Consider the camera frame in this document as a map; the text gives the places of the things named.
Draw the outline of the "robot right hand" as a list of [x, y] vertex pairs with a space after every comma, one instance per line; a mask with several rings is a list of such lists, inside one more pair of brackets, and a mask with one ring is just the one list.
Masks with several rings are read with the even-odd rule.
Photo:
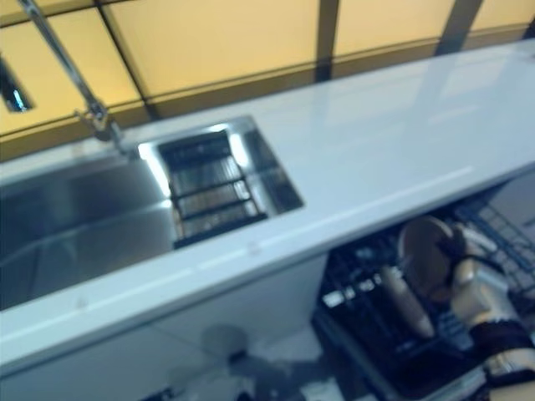
[[449, 285], [451, 309], [457, 318], [469, 329], [483, 323], [516, 320], [505, 274], [492, 267], [488, 259], [497, 251], [496, 243], [461, 223], [454, 224], [450, 233], [461, 241]]

